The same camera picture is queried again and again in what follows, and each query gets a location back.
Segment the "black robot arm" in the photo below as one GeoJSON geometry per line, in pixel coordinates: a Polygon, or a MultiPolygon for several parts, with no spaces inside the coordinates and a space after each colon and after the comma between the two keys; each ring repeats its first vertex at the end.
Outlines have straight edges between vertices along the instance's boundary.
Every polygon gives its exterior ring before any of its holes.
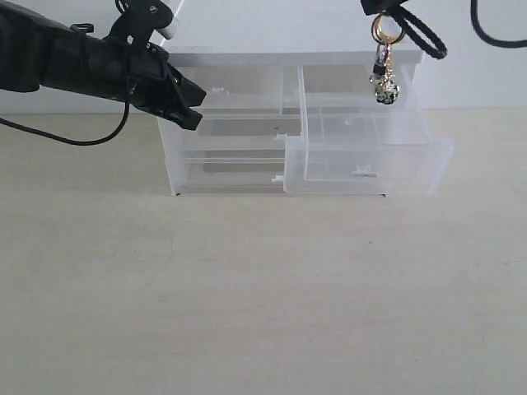
{"type": "Polygon", "coordinates": [[[174,14],[161,0],[118,0],[122,15],[97,39],[93,25],[66,27],[0,0],[0,89],[33,92],[40,86],[133,105],[195,130],[206,93],[172,67],[169,54],[149,42],[154,30],[170,35],[174,14]]]}

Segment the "beige table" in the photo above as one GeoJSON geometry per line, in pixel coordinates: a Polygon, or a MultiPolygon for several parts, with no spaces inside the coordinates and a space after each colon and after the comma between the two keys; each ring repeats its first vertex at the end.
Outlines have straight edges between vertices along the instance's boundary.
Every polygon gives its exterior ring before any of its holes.
{"type": "Polygon", "coordinates": [[[524,394],[527,111],[431,118],[445,182],[388,199],[170,197],[148,117],[0,129],[0,393],[524,394]]]}

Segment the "keychain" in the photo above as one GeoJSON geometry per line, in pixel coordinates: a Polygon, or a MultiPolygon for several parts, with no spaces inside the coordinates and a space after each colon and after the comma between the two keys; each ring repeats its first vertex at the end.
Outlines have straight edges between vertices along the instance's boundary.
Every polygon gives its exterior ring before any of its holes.
{"type": "Polygon", "coordinates": [[[377,53],[370,83],[374,87],[375,98],[378,103],[392,105],[399,98],[401,88],[394,75],[393,45],[399,43],[405,36],[404,30],[399,37],[385,34],[380,26],[383,15],[379,14],[371,25],[371,35],[377,42],[377,53]]]}

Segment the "gold ring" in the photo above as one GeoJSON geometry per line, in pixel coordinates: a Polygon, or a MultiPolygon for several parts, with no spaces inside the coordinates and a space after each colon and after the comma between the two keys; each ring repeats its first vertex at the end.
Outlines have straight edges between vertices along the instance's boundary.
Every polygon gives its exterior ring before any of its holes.
{"type": "Polygon", "coordinates": [[[384,15],[379,14],[371,24],[371,35],[373,36],[373,39],[378,44],[389,44],[394,45],[397,43],[400,43],[403,38],[406,36],[406,32],[404,30],[401,30],[401,34],[398,37],[393,37],[392,35],[387,35],[384,31],[382,31],[382,26],[380,25],[380,22],[382,21],[382,17],[384,15]]]}

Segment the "transparent storage box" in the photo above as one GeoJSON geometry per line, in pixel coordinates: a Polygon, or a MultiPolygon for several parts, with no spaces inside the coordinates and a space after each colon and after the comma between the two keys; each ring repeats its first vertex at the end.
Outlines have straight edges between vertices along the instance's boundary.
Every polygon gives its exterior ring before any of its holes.
{"type": "Polygon", "coordinates": [[[454,145],[431,130],[397,65],[402,94],[379,105],[371,66],[182,67],[208,91],[196,132],[160,121],[174,194],[432,193],[454,145]]]}

